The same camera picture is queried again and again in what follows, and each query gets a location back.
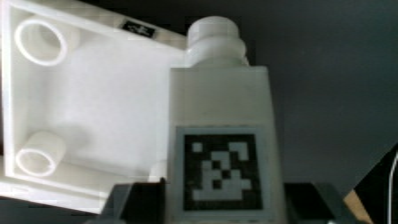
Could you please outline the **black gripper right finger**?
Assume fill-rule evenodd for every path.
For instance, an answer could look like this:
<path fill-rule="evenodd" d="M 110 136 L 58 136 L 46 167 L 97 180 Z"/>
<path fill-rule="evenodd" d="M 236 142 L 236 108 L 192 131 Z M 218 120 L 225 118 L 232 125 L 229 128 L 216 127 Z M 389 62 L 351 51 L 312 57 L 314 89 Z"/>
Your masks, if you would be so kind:
<path fill-rule="evenodd" d="M 341 195 L 328 183 L 286 183 L 289 224 L 355 224 Z"/>

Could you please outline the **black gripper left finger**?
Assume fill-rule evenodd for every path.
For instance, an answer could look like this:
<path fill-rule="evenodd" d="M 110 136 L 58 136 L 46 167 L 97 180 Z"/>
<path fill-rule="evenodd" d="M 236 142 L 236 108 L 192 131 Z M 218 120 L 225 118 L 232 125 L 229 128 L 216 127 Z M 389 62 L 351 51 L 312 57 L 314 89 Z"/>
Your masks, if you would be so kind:
<path fill-rule="evenodd" d="M 165 179 L 117 184 L 87 224 L 165 224 Z"/>

